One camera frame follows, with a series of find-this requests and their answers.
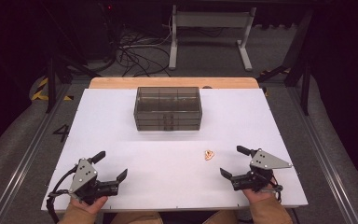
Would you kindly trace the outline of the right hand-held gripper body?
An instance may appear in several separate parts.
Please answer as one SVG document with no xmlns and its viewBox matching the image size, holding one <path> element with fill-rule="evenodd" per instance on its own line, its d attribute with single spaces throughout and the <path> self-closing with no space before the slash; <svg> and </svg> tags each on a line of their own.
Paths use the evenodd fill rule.
<svg viewBox="0 0 358 224">
<path fill-rule="evenodd" d="M 273 183 L 274 169 L 291 168 L 292 164 L 284 161 L 263 149 L 253 149 L 250 155 L 250 171 L 245 175 L 231 177 L 231 184 L 235 190 L 251 189 L 253 191 L 266 190 L 271 185 L 274 191 L 282 191 L 282 185 Z"/>
</svg>

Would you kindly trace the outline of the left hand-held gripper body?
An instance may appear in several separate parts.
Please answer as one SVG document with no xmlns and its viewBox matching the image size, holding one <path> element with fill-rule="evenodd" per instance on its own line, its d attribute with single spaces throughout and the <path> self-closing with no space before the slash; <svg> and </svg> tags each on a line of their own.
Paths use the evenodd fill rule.
<svg viewBox="0 0 358 224">
<path fill-rule="evenodd" d="M 92 164 L 86 159 L 81 159 L 69 188 L 69 195 L 79 202 L 92 205 L 103 196 L 116 196 L 118 194 L 117 181 L 101 182 L 97 179 L 97 176 L 98 172 Z"/>
</svg>

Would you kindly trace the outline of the smoky clear plastic drawer cabinet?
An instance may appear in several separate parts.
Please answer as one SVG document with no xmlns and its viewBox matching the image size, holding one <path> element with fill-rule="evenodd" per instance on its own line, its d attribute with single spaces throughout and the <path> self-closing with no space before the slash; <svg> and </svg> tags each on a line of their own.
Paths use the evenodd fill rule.
<svg viewBox="0 0 358 224">
<path fill-rule="evenodd" d="M 200 89 L 198 87 L 139 87 L 134 114 L 137 113 L 201 113 Z M 136 128 L 139 126 L 135 117 Z"/>
</svg>

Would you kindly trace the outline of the person's left hand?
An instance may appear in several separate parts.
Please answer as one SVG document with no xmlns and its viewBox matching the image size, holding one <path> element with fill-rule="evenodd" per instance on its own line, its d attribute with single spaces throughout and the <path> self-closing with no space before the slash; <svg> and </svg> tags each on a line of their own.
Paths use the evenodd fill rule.
<svg viewBox="0 0 358 224">
<path fill-rule="evenodd" d="M 85 202 L 80 202 L 80 201 L 72 198 L 70 200 L 70 204 L 76 208 L 86 211 L 87 213 L 89 213 L 91 215 L 96 215 L 99 213 L 99 211 L 102 209 L 102 207 L 106 204 L 107 201 L 108 201 L 107 196 L 98 198 L 93 204 L 87 204 Z"/>
</svg>

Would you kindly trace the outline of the person's right hand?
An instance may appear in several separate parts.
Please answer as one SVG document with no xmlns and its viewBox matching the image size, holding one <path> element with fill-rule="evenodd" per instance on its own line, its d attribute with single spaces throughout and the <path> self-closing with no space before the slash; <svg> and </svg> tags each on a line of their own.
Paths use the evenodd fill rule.
<svg viewBox="0 0 358 224">
<path fill-rule="evenodd" d="M 242 193 L 248 199 L 250 204 L 258 203 L 275 197 L 275 194 L 271 190 L 260 190 L 258 192 L 254 192 L 251 189 L 244 189 Z"/>
</svg>

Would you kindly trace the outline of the person's tan trouser leg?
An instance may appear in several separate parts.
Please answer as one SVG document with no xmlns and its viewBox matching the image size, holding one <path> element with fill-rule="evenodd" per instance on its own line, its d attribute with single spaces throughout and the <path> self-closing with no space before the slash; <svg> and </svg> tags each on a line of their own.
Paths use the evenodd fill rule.
<svg viewBox="0 0 358 224">
<path fill-rule="evenodd" d="M 158 212 L 118 213 L 110 224 L 163 224 Z"/>
<path fill-rule="evenodd" d="M 238 224 L 238 220 L 234 211 L 221 210 L 210 216 L 202 224 Z"/>
</svg>

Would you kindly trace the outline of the white board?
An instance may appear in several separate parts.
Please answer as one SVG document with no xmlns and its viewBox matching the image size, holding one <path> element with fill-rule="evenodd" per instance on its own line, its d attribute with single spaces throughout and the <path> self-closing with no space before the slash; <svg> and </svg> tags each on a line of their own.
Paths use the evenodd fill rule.
<svg viewBox="0 0 358 224">
<path fill-rule="evenodd" d="M 237 146 L 290 156 L 260 89 L 207 89 L 200 93 L 198 131 L 140 132 L 135 126 L 134 90 L 86 89 L 50 180 L 68 189 L 66 172 L 81 158 L 104 151 L 95 168 L 101 181 L 127 178 L 105 209 L 242 209 L 248 202 L 221 176 L 248 172 L 250 157 Z"/>
</svg>

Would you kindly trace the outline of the yellow black hazard tape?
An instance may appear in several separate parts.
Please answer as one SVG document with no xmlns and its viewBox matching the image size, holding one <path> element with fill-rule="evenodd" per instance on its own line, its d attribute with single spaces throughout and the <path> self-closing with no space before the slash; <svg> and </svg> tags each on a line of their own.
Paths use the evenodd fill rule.
<svg viewBox="0 0 358 224">
<path fill-rule="evenodd" d="M 284 67 L 278 67 L 272 70 L 264 70 L 262 72 L 260 72 L 260 76 L 266 76 L 269 74 L 273 74 L 275 75 L 279 75 L 279 74 L 289 74 L 289 72 L 291 71 L 291 68 L 284 68 Z"/>
<path fill-rule="evenodd" d="M 42 100 L 42 101 L 47 101 L 48 100 L 48 96 L 43 94 L 43 90 L 45 89 L 45 87 L 48 85 L 48 78 L 44 77 L 38 87 L 36 88 L 34 95 L 32 96 L 32 100 Z"/>
</svg>

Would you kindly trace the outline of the black metal stand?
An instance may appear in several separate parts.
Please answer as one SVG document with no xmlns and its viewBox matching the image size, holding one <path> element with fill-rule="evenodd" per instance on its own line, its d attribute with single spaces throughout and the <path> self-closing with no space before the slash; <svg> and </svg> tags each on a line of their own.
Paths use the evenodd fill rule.
<svg viewBox="0 0 358 224">
<path fill-rule="evenodd" d="M 309 58 L 307 57 L 304 43 L 312 20 L 312 15 L 313 10 L 308 9 L 297 27 L 294 39 L 283 59 L 282 64 L 278 66 L 284 68 L 291 68 L 291 71 L 283 82 L 286 87 L 294 87 L 299 80 L 302 81 L 300 105 L 306 115 L 309 114 L 308 102 L 310 90 L 310 66 Z M 262 83 L 275 76 L 273 74 L 259 76 L 256 81 L 258 83 Z"/>
<path fill-rule="evenodd" d="M 60 54 L 53 55 L 48 61 L 48 113 L 52 111 L 58 100 L 56 78 L 58 78 L 62 84 L 70 84 L 73 79 L 69 66 L 74 67 L 75 70 L 88 77 L 100 77 L 96 72 L 91 71 L 80 63 L 76 63 L 69 57 Z"/>
</svg>

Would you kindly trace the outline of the wooden table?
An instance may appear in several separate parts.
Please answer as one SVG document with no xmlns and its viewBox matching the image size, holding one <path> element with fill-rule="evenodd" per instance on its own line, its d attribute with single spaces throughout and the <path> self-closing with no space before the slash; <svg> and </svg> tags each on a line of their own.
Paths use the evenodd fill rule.
<svg viewBox="0 0 358 224">
<path fill-rule="evenodd" d="M 212 89 L 258 89 L 252 77 L 95 77 L 90 89 L 137 89 L 138 87 L 199 87 Z"/>
</svg>

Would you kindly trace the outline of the dark computer case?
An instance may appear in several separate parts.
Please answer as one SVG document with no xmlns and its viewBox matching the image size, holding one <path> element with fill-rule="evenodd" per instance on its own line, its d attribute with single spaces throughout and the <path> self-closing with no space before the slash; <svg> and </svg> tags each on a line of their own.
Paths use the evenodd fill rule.
<svg viewBox="0 0 358 224">
<path fill-rule="evenodd" d="M 85 16 L 86 56 L 90 60 L 103 61 L 115 58 L 117 27 L 113 21 L 113 6 L 102 2 L 87 2 Z"/>
</svg>

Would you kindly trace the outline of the aluminium floor rail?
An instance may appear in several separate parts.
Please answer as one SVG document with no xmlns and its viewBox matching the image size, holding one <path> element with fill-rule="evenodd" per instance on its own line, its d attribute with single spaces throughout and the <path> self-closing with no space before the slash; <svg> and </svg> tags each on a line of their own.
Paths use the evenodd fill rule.
<svg viewBox="0 0 358 224">
<path fill-rule="evenodd" d="M 312 120 L 306 115 L 300 105 L 300 97 L 294 88 L 288 88 L 287 91 L 291 101 L 295 104 L 296 112 L 300 116 L 301 122 L 310 138 L 315 157 L 323 170 L 324 177 L 344 217 L 345 223 L 358 224 L 358 214 L 349 199 L 337 169 L 324 150 L 324 146 L 313 126 Z"/>
<path fill-rule="evenodd" d="M 59 108 L 61 101 L 63 100 L 64 95 L 68 92 L 69 88 L 69 84 L 62 84 L 58 88 L 58 93 L 56 97 L 57 103 L 49 110 L 48 113 L 44 113 L 42 121 L 39 124 L 37 130 L 35 131 L 31 143 L 26 148 L 26 151 L 24 152 L 20 163 L 16 166 L 14 172 L 12 173 L 12 176 L 9 179 L 8 184 L 6 185 L 4 192 L 0 197 L 0 224 L 5 217 L 8 208 L 16 197 L 21 187 L 21 184 L 26 177 L 39 150 L 39 145 L 47 131 L 47 128 L 51 123 L 55 112 Z"/>
</svg>

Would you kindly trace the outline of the grey metal desk frame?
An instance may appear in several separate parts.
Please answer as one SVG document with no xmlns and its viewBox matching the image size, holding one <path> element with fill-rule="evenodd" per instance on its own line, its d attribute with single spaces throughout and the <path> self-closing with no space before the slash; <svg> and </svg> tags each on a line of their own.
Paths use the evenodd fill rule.
<svg viewBox="0 0 358 224">
<path fill-rule="evenodd" d="M 169 68 L 174 70 L 177 63 L 178 39 L 177 28 L 241 28 L 242 39 L 237 41 L 237 48 L 246 71 L 252 71 L 253 67 L 246 49 L 247 40 L 255 18 L 256 8 L 251 7 L 246 12 L 186 12 L 172 7 L 171 17 L 171 51 Z"/>
</svg>

